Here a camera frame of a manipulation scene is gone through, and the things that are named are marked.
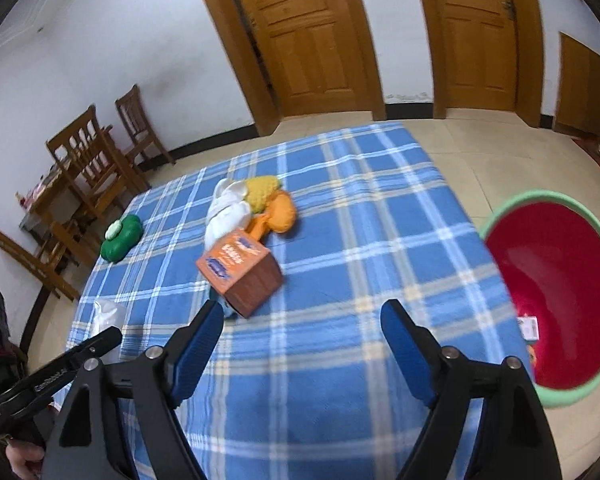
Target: yellow plush toy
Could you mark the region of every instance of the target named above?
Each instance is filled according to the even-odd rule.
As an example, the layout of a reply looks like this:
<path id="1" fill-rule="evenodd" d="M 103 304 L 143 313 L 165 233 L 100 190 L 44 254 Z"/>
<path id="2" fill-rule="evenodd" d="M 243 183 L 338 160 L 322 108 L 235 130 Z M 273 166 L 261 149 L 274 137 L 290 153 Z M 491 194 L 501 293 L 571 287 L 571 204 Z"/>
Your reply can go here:
<path id="1" fill-rule="evenodd" d="M 286 233 L 293 227 L 296 216 L 291 195 L 283 189 L 277 189 L 269 196 L 264 213 L 254 216 L 245 231 L 256 240 L 262 240 L 269 231 Z"/>
<path id="2" fill-rule="evenodd" d="M 267 200 L 274 191 L 280 188 L 280 181 L 276 176 L 255 176 L 245 180 L 247 196 L 244 200 L 251 207 L 251 213 L 262 213 L 267 206 Z"/>

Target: clutter on table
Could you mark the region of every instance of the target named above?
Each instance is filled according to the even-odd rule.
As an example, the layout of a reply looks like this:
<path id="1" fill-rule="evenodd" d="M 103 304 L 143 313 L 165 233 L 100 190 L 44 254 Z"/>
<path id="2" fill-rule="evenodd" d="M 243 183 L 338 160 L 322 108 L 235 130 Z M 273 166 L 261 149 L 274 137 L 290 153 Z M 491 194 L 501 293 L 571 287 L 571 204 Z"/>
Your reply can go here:
<path id="1" fill-rule="evenodd" d="M 254 215 L 264 211 L 270 195 L 280 188 L 279 179 L 273 175 L 254 176 L 245 180 L 245 183 L 247 195 L 244 199 Z"/>
<path id="2" fill-rule="evenodd" d="M 246 231 L 256 240 L 262 240 L 269 231 L 286 233 L 296 222 L 296 206 L 288 192 L 278 189 L 267 199 L 264 212 L 249 222 Z"/>
<path id="3" fill-rule="evenodd" d="M 126 307 L 115 301 L 96 298 L 93 301 L 93 321 L 91 322 L 91 337 L 97 336 L 107 328 L 115 326 L 122 331 L 125 323 Z M 108 365 L 120 362 L 120 346 L 104 354 L 100 360 Z"/>
<path id="4" fill-rule="evenodd" d="M 235 228 L 247 227 L 251 221 L 251 206 L 244 200 L 247 192 L 247 184 L 243 180 L 232 182 L 224 178 L 216 184 L 206 213 L 205 250 L 208 251 Z"/>
<path id="5" fill-rule="evenodd" d="M 118 263 L 138 244 L 142 233 L 142 221 L 138 216 L 127 215 L 122 220 L 116 220 L 107 228 L 100 256 L 109 263 Z"/>
<path id="6" fill-rule="evenodd" d="M 211 287 L 243 317 L 253 314 L 283 282 L 271 251 L 243 229 L 218 240 L 196 265 Z"/>
<path id="7" fill-rule="evenodd" d="M 206 214 L 205 250 L 236 228 L 256 240 L 269 232 L 284 233 L 296 221 L 296 207 L 276 176 L 264 175 L 232 182 L 224 178 L 214 189 Z"/>

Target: small box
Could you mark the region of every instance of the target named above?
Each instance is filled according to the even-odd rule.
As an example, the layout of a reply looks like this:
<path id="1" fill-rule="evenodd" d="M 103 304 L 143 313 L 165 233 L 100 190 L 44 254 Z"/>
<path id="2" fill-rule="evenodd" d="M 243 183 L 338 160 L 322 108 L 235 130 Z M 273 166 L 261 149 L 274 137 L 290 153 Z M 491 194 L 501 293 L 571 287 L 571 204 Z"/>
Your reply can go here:
<path id="1" fill-rule="evenodd" d="M 276 259 L 242 229 L 221 238 L 196 262 L 211 286 L 243 317 L 249 317 L 282 285 Z"/>

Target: green toy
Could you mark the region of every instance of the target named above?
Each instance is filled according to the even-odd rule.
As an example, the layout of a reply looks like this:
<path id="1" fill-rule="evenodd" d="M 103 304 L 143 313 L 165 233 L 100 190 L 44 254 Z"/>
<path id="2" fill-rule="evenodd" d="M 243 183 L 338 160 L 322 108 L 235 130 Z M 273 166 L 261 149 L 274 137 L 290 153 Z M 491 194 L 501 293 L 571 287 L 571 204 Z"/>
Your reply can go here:
<path id="1" fill-rule="evenodd" d="M 136 215 L 127 215 L 109 226 L 100 247 L 100 256 L 112 264 L 118 263 L 142 237 L 142 222 Z"/>

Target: screw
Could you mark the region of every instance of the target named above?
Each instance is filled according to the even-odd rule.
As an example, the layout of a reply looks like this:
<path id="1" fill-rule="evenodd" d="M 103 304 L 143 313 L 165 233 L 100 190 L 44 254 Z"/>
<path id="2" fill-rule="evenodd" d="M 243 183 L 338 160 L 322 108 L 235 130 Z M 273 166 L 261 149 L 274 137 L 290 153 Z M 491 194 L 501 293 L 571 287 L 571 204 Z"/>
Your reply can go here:
<path id="1" fill-rule="evenodd" d="M 457 359 L 460 355 L 460 351 L 455 346 L 443 346 L 441 352 L 447 359 Z"/>
<path id="2" fill-rule="evenodd" d="M 157 359 L 162 355 L 162 347 L 149 346 L 149 348 L 144 351 L 144 355 L 146 355 L 149 359 Z"/>
<path id="3" fill-rule="evenodd" d="M 95 357 L 89 357 L 84 362 L 84 369 L 91 372 L 91 370 L 95 370 L 98 367 L 98 360 Z"/>
<path id="4" fill-rule="evenodd" d="M 509 356 L 506 359 L 507 366 L 512 370 L 518 370 L 522 366 L 522 361 L 515 356 Z"/>

